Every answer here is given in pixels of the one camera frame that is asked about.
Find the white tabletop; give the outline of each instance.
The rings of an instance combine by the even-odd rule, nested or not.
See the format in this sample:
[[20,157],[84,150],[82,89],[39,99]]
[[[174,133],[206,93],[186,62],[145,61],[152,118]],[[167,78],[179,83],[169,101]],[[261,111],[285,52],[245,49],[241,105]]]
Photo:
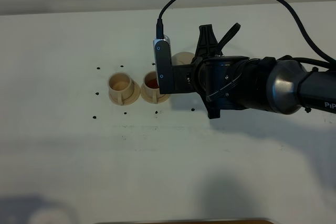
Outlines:
[[[293,7],[314,42],[334,56],[336,2]],[[0,17],[0,207],[10,201],[11,219],[34,212],[31,223],[43,224],[335,223],[335,115],[245,110],[209,120],[196,93],[158,105],[141,97],[129,106],[111,103],[112,73],[125,71],[141,84],[155,69],[158,13]],[[195,52],[199,25],[213,24],[220,39],[239,22],[225,55],[319,59],[277,4],[172,9],[163,21],[172,54]],[[29,210],[33,202],[44,208]]]

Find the red liquid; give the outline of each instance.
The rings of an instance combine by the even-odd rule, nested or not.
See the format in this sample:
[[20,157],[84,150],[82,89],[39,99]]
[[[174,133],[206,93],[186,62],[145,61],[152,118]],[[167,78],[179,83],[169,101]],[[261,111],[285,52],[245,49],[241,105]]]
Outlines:
[[146,86],[151,88],[151,89],[158,89],[159,88],[159,85],[157,84],[156,78],[146,82]]

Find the beige cup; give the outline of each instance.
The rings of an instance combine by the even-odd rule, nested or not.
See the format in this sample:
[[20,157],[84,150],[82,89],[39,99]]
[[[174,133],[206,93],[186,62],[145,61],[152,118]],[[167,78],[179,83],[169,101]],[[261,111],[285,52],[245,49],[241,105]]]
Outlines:
[[169,94],[160,94],[155,71],[151,71],[145,75],[143,84],[141,85],[141,97],[146,102],[161,103],[167,100],[169,96]]
[[139,85],[124,73],[113,74],[108,81],[109,97],[118,105],[129,105],[135,102],[140,94]]

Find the white table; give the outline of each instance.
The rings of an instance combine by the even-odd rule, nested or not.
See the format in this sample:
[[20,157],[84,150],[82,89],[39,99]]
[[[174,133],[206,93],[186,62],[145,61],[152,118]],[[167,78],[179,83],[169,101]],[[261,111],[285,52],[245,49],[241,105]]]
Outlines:
[[[293,7],[314,42],[334,56],[336,2]],[[158,13],[0,17],[0,207],[12,199],[24,210],[23,199],[40,197],[67,207],[76,224],[250,217],[335,223],[335,115],[245,110],[209,120],[196,93],[158,105],[141,97],[129,106],[111,103],[112,73],[126,71],[141,84],[155,69]],[[213,24],[220,39],[239,22],[225,55],[319,59],[277,4],[172,9],[163,21],[173,54],[195,52],[199,25]],[[60,212],[32,218],[44,224]]]

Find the cup handle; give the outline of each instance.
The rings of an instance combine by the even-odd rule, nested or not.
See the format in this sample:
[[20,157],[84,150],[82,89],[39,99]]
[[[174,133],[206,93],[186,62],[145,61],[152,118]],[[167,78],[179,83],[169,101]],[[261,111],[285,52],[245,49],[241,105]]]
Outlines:
[[124,104],[124,101],[122,100],[122,94],[121,94],[121,92],[118,92],[118,104],[119,105],[123,105]]
[[155,91],[153,91],[153,103],[158,103],[158,95]]

